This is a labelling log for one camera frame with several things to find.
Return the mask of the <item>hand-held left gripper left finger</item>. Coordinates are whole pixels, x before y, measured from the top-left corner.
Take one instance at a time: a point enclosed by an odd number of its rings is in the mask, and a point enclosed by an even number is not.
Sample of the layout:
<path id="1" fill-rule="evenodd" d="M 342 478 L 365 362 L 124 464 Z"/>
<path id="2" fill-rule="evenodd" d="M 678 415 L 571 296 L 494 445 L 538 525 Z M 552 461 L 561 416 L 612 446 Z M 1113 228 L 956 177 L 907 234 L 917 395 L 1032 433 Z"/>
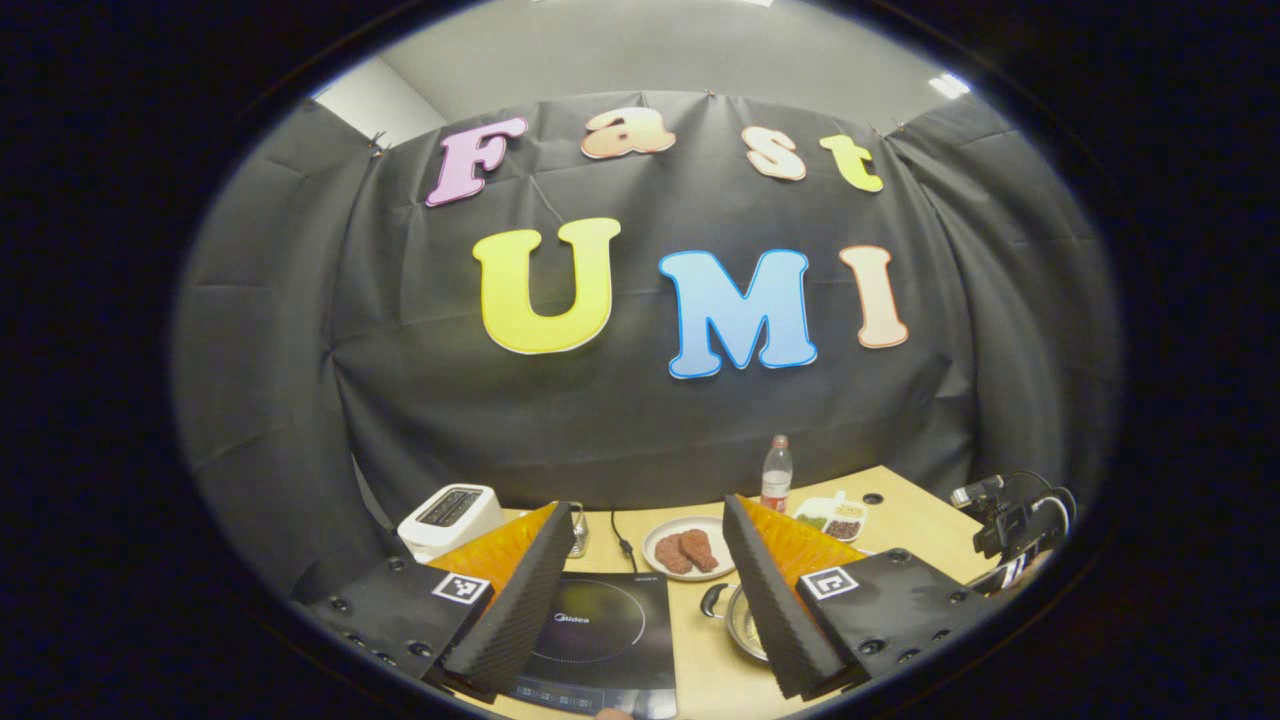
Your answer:
<path id="1" fill-rule="evenodd" d="M 556 501 L 430 562 L 334 553 L 306 571 L 305 606 L 398 673 L 490 702 L 515 688 L 572 544 Z"/>

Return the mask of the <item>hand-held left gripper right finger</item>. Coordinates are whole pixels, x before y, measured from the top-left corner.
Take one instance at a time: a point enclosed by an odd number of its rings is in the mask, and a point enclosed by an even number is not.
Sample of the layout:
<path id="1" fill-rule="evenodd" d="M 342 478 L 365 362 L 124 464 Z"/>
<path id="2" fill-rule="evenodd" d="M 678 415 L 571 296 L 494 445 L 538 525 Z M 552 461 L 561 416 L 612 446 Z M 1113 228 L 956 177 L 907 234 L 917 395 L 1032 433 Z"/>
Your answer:
<path id="1" fill-rule="evenodd" d="M 858 552 L 740 495 L 724 542 L 774 679 L 814 700 L 936 656 L 991 614 L 979 591 L 905 548 Z"/>

